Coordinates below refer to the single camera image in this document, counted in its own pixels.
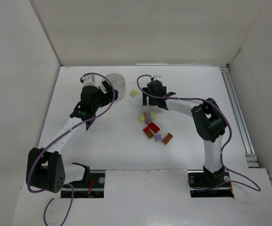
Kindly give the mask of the aluminium rail right side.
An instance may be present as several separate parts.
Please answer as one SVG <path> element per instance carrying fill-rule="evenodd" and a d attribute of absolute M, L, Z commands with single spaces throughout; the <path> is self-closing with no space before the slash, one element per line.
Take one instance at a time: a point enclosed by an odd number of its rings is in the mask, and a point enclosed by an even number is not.
<path fill-rule="evenodd" d="M 229 100 L 231 103 L 232 111 L 235 117 L 235 121 L 239 130 L 239 134 L 242 139 L 243 146 L 245 148 L 245 157 L 249 168 L 260 168 L 258 159 L 256 157 L 245 121 L 241 112 L 241 108 L 234 90 L 232 80 L 227 66 L 221 66 L 220 71 L 222 73 L 223 81 L 227 89 Z"/>

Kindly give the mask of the lavender lego brick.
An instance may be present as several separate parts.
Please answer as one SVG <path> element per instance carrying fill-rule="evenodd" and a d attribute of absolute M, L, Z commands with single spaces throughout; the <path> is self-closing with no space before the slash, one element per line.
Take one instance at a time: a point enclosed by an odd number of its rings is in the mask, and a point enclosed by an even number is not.
<path fill-rule="evenodd" d="M 148 114 L 147 115 L 147 122 L 151 122 L 151 121 L 152 121 L 151 114 Z"/>

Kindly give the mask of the lavender 2x2 lego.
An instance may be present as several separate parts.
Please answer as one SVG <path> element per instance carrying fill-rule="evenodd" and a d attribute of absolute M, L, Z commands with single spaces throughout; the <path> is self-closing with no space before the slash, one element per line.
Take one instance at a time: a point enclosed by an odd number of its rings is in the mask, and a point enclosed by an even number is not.
<path fill-rule="evenodd" d="M 161 141 L 162 141 L 162 135 L 160 135 L 160 134 L 156 134 L 156 135 L 154 136 L 154 138 L 155 138 L 155 141 L 156 141 L 156 142 L 161 142 Z"/>

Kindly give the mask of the brown lego plate right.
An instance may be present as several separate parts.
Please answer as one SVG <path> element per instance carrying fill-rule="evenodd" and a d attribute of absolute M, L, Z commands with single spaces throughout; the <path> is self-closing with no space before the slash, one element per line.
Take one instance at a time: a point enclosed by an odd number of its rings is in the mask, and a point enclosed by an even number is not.
<path fill-rule="evenodd" d="M 173 135 L 171 133 L 168 133 L 167 135 L 164 136 L 164 138 L 162 139 L 162 143 L 164 145 L 167 145 L 171 139 L 173 138 Z"/>

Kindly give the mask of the brown lego plate left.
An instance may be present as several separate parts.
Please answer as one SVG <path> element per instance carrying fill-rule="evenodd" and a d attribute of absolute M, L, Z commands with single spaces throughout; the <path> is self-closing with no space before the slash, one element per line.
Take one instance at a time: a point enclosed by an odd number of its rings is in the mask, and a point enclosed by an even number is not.
<path fill-rule="evenodd" d="M 146 136 L 148 137 L 148 139 L 151 139 L 152 137 L 154 137 L 154 134 L 149 129 L 148 130 L 144 130 L 144 133 L 146 134 Z"/>

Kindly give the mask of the lone light yellow lego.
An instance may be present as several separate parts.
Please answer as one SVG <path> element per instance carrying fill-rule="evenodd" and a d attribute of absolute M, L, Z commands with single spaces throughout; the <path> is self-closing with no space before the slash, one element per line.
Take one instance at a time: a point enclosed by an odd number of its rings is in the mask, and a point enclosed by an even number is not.
<path fill-rule="evenodd" d="M 130 95 L 131 95 L 132 97 L 137 96 L 137 94 L 138 94 L 138 92 L 135 91 L 135 90 L 132 90 L 132 91 L 130 92 Z"/>

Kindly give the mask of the red lego brick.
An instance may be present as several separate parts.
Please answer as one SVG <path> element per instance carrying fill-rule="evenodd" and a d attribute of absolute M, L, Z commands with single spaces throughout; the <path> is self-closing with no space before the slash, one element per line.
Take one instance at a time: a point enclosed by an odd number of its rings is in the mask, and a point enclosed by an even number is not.
<path fill-rule="evenodd" d="M 150 122 L 143 131 L 146 133 L 148 130 L 151 130 L 153 133 L 157 134 L 160 131 L 160 128 L 154 122 Z"/>

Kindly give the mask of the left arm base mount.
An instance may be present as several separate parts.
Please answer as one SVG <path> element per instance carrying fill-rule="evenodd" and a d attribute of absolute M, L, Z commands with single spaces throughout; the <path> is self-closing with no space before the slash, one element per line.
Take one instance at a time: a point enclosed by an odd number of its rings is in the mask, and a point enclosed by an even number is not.
<path fill-rule="evenodd" d="M 65 167 L 65 184 L 60 191 L 61 198 L 94 199 L 104 197 L 106 171 L 95 169 L 80 163 Z"/>

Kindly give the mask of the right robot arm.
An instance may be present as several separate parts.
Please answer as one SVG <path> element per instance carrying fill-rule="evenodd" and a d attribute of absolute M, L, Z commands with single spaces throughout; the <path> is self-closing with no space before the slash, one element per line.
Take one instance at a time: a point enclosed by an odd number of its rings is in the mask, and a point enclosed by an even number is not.
<path fill-rule="evenodd" d="M 166 92 L 161 81 L 153 79 L 141 91 L 143 105 L 158 106 L 192 117 L 196 131 L 204 142 L 204 176 L 210 182 L 219 180 L 224 174 L 222 141 L 228 123 L 217 103 L 212 98 L 178 98 L 176 93 Z"/>

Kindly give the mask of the purple butterfly curved lego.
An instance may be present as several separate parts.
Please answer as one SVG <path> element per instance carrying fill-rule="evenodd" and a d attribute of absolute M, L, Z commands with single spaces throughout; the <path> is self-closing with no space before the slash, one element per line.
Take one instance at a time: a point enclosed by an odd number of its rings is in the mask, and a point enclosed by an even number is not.
<path fill-rule="evenodd" d="M 144 121 L 145 124 L 149 123 L 148 114 L 146 112 L 143 114 L 143 121 Z"/>

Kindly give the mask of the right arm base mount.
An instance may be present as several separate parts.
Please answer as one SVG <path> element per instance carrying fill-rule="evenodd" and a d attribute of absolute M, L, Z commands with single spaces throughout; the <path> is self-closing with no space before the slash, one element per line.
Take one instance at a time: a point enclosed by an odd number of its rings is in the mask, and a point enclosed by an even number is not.
<path fill-rule="evenodd" d="M 191 198 L 233 198 L 234 193 L 228 171 L 213 177 L 203 170 L 188 170 L 188 185 Z"/>

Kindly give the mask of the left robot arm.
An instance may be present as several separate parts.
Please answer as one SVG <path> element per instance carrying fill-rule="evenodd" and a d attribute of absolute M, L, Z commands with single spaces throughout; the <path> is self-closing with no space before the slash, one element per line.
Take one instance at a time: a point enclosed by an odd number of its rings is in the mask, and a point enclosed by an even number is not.
<path fill-rule="evenodd" d="M 48 191 L 58 193 L 63 186 L 86 185 L 91 179 L 87 165 L 72 163 L 81 169 L 65 168 L 63 159 L 71 150 L 75 140 L 85 133 L 101 114 L 98 109 L 108 109 L 118 98 L 118 91 L 108 78 L 101 87 L 86 75 L 82 80 L 81 99 L 70 114 L 65 126 L 45 148 L 33 148 L 28 154 L 26 184 L 29 192 Z"/>

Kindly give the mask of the white round divided container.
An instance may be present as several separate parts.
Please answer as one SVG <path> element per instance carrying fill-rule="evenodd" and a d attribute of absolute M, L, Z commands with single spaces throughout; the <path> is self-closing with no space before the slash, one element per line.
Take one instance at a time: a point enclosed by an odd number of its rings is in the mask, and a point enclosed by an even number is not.
<path fill-rule="evenodd" d="M 110 73 L 107 74 L 105 77 L 111 81 L 114 89 L 118 91 L 118 97 L 115 101 L 122 99 L 126 93 L 125 78 L 118 73 Z"/>

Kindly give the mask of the light yellow lego brick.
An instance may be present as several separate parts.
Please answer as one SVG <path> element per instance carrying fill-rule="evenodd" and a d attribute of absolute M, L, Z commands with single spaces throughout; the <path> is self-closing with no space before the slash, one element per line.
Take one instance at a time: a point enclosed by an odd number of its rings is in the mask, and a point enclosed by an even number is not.
<path fill-rule="evenodd" d="M 144 122 L 144 121 L 145 121 L 144 115 L 140 115 L 140 116 L 139 116 L 139 120 L 140 120 L 141 122 Z"/>

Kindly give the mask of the brown lego plate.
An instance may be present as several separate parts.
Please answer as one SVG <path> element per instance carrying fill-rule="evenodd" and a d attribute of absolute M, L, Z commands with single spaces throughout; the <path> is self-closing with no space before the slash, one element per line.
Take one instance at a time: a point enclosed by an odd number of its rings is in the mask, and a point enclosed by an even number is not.
<path fill-rule="evenodd" d="M 164 138 L 162 139 L 162 143 L 164 145 L 167 145 L 171 139 L 173 138 L 173 135 L 171 133 L 168 133 L 167 135 L 164 136 Z"/>
<path fill-rule="evenodd" d="M 146 134 L 146 136 L 148 137 L 148 139 L 151 139 L 152 137 L 154 137 L 154 134 L 149 129 L 148 130 L 144 130 L 144 133 Z"/>

